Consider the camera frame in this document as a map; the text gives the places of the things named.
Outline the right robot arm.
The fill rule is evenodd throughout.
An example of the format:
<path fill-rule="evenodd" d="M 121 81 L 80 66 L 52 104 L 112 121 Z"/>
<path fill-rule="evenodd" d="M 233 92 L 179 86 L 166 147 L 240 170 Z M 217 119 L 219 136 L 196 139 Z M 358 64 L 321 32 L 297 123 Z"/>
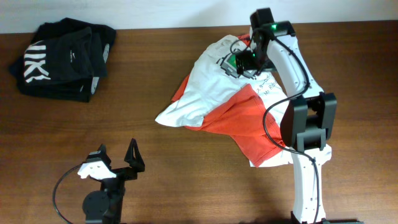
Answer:
<path fill-rule="evenodd" d="M 287 97 L 269 106 L 266 113 L 287 103 L 280 123 L 283 143 L 276 146 L 291 153 L 294 165 L 295 200 L 290 221 L 329 223 L 322 200 L 322 165 L 331 159 L 326 142 L 333 130 L 336 96 L 325 93 L 312 77 L 289 21 L 275 21 L 268 7 L 252 13 L 250 21 L 249 45 L 235 53 L 236 69 L 240 75 L 246 70 L 275 70 L 286 90 Z"/>

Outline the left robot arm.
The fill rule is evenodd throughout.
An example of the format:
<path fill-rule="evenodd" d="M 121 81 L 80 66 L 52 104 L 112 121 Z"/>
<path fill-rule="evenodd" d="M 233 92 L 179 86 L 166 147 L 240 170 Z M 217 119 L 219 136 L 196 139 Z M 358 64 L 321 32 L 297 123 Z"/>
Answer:
<path fill-rule="evenodd" d="M 125 182 L 136 180 L 137 174 L 145 171 L 135 139 L 131 139 L 124 161 L 128 163 L 127 167 L 113 169 L 106 146 L 102 144 L 82 163 L 78 175 L 82 179 L 89 177 L 101 183 L 100 189 L 90 192 L 83 201 L 85 223 L 121 222 Z"/>

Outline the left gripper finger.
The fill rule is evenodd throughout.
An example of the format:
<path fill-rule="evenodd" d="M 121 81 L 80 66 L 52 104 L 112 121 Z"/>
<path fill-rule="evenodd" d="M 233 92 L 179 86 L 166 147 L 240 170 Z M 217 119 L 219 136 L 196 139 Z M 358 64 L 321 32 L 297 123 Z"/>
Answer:
<path fill-rule="evenodd" d="M 111 164 L 111 159 L 106 153 L 106 146 L 104 144 L 101 144 L 96 151 L 89 153 L 85 160 L 87 163 L 98 161 L 103 162 L 107 167 Z"/>
<path fill-rule="evenodd" d="M 134 138 L 131 139 L 126 155 L 124 157 L 124 161 L 127 162 L 129 166 L 136 172 L 145 171 L 144 160 L 141 156 L 141 153 L 139 152 L 137 141 Z"/>

